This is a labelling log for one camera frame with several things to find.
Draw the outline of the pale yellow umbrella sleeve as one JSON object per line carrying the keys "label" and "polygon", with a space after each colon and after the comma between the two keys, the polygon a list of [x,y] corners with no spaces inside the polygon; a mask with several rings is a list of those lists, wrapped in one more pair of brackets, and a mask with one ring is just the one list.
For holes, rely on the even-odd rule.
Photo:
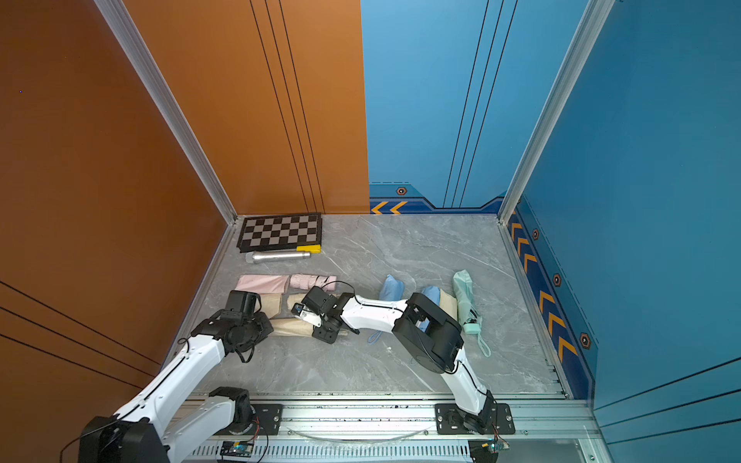
{"label": "pale yellow umbrella sleeve", "polygon": [[276,337],[310,338],[315,326],[298,318],[274,318],[270,320]]}

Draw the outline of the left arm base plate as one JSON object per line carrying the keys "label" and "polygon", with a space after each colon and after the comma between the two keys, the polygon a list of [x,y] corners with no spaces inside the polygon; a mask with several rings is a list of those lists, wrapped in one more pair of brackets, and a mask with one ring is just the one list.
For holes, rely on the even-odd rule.
{"label": "left arm base plate", "polygon": [[217,435],[239,436],[242,439],[255,435],[276,436],[280,431],[283,412],[284,405],[281,403],[253,404],[246,424],[230,424],[219,430]]}

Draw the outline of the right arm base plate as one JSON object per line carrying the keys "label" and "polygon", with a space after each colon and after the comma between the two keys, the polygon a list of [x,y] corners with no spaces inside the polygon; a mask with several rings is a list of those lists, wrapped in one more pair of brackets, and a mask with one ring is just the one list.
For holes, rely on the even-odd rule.
{"label": "right arm base plate", "polygon": [[455,403],[434,405],[437,433],[440,435],[514,435],[513,413],[507,403],[494,403],[482,416],[459,409]]}

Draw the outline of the light blue sleeved umbrella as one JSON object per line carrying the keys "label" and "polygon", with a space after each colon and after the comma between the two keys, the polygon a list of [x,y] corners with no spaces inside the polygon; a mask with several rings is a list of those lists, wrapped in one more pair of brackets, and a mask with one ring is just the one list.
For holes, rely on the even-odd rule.
{"label": "light blue sleeved umbrella", "polygon": [[[388,275],[386,280],[380,289],[379,300],[382,301],[397,301],[403,299],[405,285],[402,281],[397,280],[394,276]],[[368,338],[368,344],[373,345],[382,336],[383,332],[376,331]]]}

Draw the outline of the pink umbrella sleeve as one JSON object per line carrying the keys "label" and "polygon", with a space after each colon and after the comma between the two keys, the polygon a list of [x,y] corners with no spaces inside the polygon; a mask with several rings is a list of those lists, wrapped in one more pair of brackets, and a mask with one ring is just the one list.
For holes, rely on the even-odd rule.
{"label": "pink umbrella sleeve", "polygon": [[289,287],[287,275],[242,275],[235,286],[236,291],[258,294],[281,294]]}

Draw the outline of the pink umbrella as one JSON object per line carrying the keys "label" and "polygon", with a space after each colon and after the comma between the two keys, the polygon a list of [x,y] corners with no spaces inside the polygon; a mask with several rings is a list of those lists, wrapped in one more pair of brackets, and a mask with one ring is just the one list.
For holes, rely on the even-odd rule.
{"label": "pink umbrella", "polygon": [[312,287],[333,291],[337,281],[336,276],[293,274],[289,277],[289,286],[292,289],[305,289],[305,291],[309,291]]}

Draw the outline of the cream umbrella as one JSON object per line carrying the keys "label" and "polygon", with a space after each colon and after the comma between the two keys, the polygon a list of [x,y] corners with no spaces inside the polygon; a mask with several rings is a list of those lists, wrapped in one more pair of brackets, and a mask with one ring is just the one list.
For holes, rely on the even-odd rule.
{"label": "cream umbrella", "polygon": [[304,297],[305,297],[305,293],[297,293],[297,294],[288,295],[286,299],[288,311],[291,312],[293,310],[293,307],[296,304],[302,304]]}

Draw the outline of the cream umbrella sleeve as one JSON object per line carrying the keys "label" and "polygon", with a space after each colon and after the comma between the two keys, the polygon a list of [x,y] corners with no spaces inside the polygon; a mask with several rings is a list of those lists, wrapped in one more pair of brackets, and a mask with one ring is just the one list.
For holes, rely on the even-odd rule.
{"label": "cream umbrella sleeve", "polygon": [[268,318],[276,318],[276,316],[279,316],[279,314],[281,314],[283,295],[281,295],[280,293],[262,294],[261,302],[261,311],[265,313]]}

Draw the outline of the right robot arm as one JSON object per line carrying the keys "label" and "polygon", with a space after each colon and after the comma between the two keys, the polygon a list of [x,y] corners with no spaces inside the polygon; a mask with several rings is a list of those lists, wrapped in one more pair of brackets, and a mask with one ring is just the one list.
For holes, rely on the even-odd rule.
{"label": "right robot arm", "polygon": [[291,313],[313,326],[312,337],[331,345],[341,330],[391,333],[413,360],[438,373],[453,393],[461,426],[486,434],[494,424],[495,399],[467,358],[461,325],[426,295],[415,292],[398,301],[366,299],[352,292],[339,296],[312,287]]}

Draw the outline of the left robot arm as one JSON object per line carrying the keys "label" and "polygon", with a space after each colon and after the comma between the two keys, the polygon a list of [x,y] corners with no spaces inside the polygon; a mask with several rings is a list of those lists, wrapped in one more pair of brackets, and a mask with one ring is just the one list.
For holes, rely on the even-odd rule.
{"label": "left robot arm", "polygon": [[93,418],[79,437],[81,462],[181,462],[219,431],[233,437],[226,456],[244,456],[259,436],[277,431],[278,416],[260,416],[245,389],[219,387],[197,410],[175,414],[203,378],[229,354],[249,362],[273,331],[257,312],[218,311],[203,320],[181,352],[110,417]]}

